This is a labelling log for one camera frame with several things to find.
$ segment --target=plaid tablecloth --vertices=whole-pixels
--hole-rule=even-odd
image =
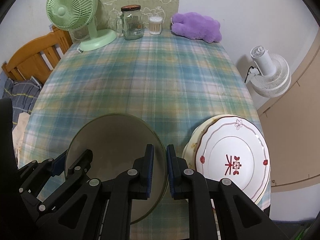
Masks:
[[[177,156],[193,130],[218,114],[236,114],[261,125],[238,70],[220,44],[145,32],[142,39],[117,38],[94,51],[73,45],[42,89],[31,114],[22,147],[21,166],[56,158],[74,135],[98,116],[121,112],[147,122]],[[64,181],[49,180],[45,198]],[[270,185],[259,207],[270,205]],[[131,226],[133,239],[189,237],[188,203],[174,201],[167,190],[144,220]]]

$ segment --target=cotton swab container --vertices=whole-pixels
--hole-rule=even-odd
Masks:
[[[149,17],[149,32],[152,35],[159,35],[162,32],[163,18],[161,16]]]

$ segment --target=purple plush toy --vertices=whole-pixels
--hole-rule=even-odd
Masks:
[[[194,12],[174,14],[171,30],[173,33],[191,40],[202,39],[208,43],[222,40],[220,23],[209,16],[202,16]]]

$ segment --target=plate rim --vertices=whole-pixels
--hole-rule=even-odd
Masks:
[[[98,116],[92,120],[90,120],[89,122],[87,122],[85,125],[83,125],[79,131],[74,135],[74,137],[72,138],[69,146],[68,146],[68,150],[67,150],[67,153],[66,153],[66,159],[65,159],[65,162],[64,162],[64,178],[66,179],[66,161],[67,161],[67,157],[68,157],[68,153],[69,153],[69,150],[70,150],[70,146],[71,144],[73,143],[73,141],[75,140],[76,136],[80,133],[80,131],[82,131],[82,129],[84,127],[86,127],[89,123],[99,119],[99,118],[102,118],[102,117],[105,117],[105,116],[112,116],[112,115],[123,115],[123,116],[127,116],[127,117],[133,117],[135,119],[137,119],[138,121],[142,122],[152,133],[153,135],[156,137],[157,141],[159,142],[159,145],[162,149],[162,153],[163,153],[163,156],[164,156],[164,159],[165,159],[165,162],[167,163],[167,154],[166,154],[166,150],[165,150],[165,147],[164,147],[164,144],[162,143],[162,141],[160,140],[159,136],[156,134],[156,132],[150,127],[149,124],[147,124],[147,122],[145,122],[144,120],[142,120],[141,118],[138,118],[132,114],[126,114],[126,113],[110,113],[110,114],[104,114],[104,115],[101,115],[101,116]],[[143,215],[141,218],[135,220],[135,221],[132,221],[131,222],[131,225],[132,224],[135,224],[135,223],[138,223],[140,222],[141,220],[143,220],[144,218],[146,218],[148,215],[151,214],[151,212],[153,212],[153,210],[159,205],[159,203],[161,202],[161,200],[163,199],[164,195],[165,195],[165,192],[166,192],[166,189],[168,187],[168,183],[169,183],[169,180],[168,180],[168,165],[165,165],[165,169],[164,169],[164,173],[165,173],[165,176],[164,176],[164,185],[162,186],[162,189],[161,189],[161,194],[159,195],[156,203],[151,207],[151,209],[145,214]]]

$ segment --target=mason jar handle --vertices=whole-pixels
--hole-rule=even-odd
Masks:
[[[121,30],[119,30],[119,26],[120,26],[120,24],[118,23],[119,21],[121,21],[121,16],[118,16],[118,17],[115,19],[116,32],[117,32],[117,33],[122,33],[123,27],[121,26]]]

